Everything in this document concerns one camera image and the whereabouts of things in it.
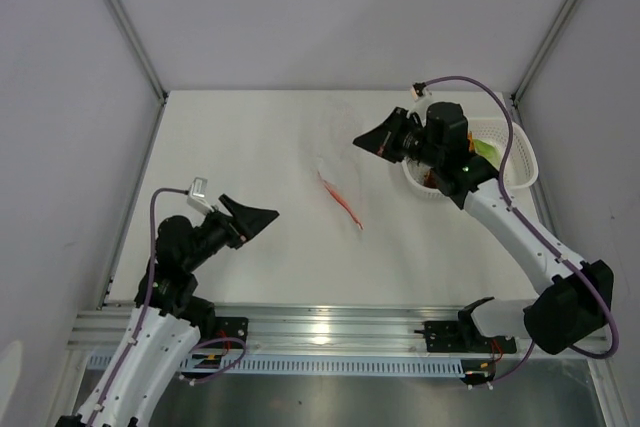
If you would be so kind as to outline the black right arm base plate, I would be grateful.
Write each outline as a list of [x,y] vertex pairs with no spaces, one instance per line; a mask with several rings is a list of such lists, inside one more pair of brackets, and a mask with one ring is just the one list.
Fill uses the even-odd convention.
[[429,320],[416,334],[423,336],[430,353],[515,354],[516,341],[504,336],[486,337],[462,321]]

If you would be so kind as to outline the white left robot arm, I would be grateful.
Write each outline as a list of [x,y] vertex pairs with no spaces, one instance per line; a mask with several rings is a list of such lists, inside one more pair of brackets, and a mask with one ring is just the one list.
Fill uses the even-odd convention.
[[179,367],[195,350],[247,354],[246,337],[226,332],[213,302],[195,296],[196,269],[224,248],[239,249],[279,216],[227,195],[205,205],[201,224],[182,215],[150,222],[145,274],[123,337],[101,379],[60,426],[146,426]]

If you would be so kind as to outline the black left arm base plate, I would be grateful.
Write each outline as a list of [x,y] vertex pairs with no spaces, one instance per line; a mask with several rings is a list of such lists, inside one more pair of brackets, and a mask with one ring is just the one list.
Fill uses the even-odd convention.
[[226,338],[226,341],[220,343],[224,351],[238,349],[239,345],[231,338],[246,341],[249,331],[249,319],[246,317],[218,317],[213,331],[213,338],[218,340]]

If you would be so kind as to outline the clear zip bag orange zipper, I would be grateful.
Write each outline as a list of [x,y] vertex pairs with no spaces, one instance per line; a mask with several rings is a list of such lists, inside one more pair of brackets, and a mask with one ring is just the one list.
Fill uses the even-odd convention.
[[353,144],[365,130],[356,106],[335,96],[300,116],[298,159],[323,198],[321,205],[341,229],[362,239],[367,228],[363,151]]

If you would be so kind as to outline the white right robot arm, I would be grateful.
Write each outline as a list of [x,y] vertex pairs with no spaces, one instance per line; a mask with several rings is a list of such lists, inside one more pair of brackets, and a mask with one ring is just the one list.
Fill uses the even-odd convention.
[[532,303],[488,298],[469,305],[470,317],[456,327],[464,348],[475,351],[494,336],[525,334],[556,355],[613,326],[611,268],[601,260],[585,261],[527,218],[498,170],[472,146],[460,105],[434,103],[424,118],[397,107],[353,143],[391,163],[412,160],[428,166],[437,189],[499,241],[537,292]]

